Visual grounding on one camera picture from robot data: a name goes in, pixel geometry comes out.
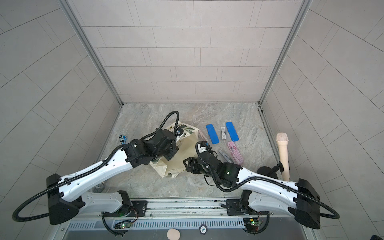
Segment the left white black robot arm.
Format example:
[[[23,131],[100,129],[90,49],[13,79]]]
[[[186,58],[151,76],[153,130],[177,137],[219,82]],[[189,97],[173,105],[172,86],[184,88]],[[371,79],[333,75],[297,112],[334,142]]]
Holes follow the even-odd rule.
[[[59,225],[86,212],[116,212],[128,205],[128,194],[119,191],[112,196],[98,194],[88,197],[86,192],[101,182],[130,171],[140,165],[165,157],[171,160],[179,150],[177,142],[184,137],[182,129],[175,132],[157,130],[148,140],[134,139],[120,145],[106,159],[76,173],[66,176],[53,174],[46,179],[48,188],[63,184],[48,192],[49,220],[51,225]]]

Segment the blue plastic case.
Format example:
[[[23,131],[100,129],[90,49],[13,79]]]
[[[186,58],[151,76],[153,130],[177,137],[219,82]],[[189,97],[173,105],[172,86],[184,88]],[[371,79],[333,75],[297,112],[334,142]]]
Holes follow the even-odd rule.
[[[239,141],[239,136],[237,134],[237,131],[235,129],[234,124],[232,122],[227,122],[226,127],[227,127],[227,130],[228,130],[228,133],[230,135],[231,140],[233,142]]]
[[[212,144],[218,144],[220,142],[219,137],[216,133],[216,130],[212,124],[206,125],[208,135],[211,139]]]

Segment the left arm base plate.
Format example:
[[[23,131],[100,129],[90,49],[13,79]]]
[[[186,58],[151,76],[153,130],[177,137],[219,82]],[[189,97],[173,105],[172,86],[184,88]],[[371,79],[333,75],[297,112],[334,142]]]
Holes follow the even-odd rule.
[[[111,218],[133,218],[144,217],[146,213],[148,202],[147,201],[131,201],[113,213],[105,212],[105,217]]]

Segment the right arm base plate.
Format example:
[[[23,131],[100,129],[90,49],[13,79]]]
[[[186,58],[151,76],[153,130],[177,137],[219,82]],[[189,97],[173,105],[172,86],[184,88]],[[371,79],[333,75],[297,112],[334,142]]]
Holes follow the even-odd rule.
[[[266,216],[267,211],[256,212],[249,206],[240,204],[240,199],[228,199],[221,207],[227,210],[228,216]]]

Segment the pink plastic case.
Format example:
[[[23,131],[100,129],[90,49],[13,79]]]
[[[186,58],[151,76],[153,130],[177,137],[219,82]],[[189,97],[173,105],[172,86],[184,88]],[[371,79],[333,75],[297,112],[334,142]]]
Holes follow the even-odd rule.
[[[243,159],[242,155],[240,154],[240,151],[239,151],[238,147],[236,146],[236,144],[234,142],[228,142],[227,146],[231,152],[231,155],[233,157],[234,162],[238,165],[242,165],[244,163],[244,159]]]

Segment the cream canvas tote bag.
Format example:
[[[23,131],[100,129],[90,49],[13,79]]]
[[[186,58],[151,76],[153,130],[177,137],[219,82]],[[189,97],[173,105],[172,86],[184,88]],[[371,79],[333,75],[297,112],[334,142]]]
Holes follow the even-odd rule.
[[[178,129],[183,130],[183,133],[177,136],[177,147],[179,150],[175,156],[170,161],[166,160],[165,157],[161,157],[159,160],[150,162],[150,166],[161,178],[174,179],[178,174],[186,171],[183,163],[185,159],[197,157],[195,144],[199,140],[199,129],[184,123],[179,123]]]

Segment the clear slim pen case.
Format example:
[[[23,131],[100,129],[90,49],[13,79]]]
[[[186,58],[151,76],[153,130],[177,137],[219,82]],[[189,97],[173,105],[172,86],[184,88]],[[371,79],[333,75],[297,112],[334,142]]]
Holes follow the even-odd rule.
[[[218,150],[218,153],[222,156],[222,158],[226,161],[226,162],[229,162],[229,163],[234,163],[234,161],[232,160],[232,158],[227,155],[223,150],[219,149]]]

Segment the clear case with pink compass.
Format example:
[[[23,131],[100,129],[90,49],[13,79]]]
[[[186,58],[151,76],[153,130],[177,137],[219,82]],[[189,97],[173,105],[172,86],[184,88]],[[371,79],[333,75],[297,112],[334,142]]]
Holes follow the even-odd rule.
[[[198,131],[198,135],[199,135],[199,140],[202,141],[202,142],[208,142],[208,139],[207,137],[205,136],[205,134],[203,133],[202,130],[199,130]]]

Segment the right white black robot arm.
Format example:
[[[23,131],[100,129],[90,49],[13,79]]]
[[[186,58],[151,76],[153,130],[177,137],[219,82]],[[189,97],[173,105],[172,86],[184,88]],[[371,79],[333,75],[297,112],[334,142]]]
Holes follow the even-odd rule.
[[[240,165],[221,162],[208,144],[196,144],[196,157],[183,161],[187,172],[203,174],[213,185],[225,193],[241,189],[239,205],[243,213],[257,215],[262,212],[282,212],[312,229],[320,229],[324,204],[314,187],[304,179],[289,182],[254,173]]]

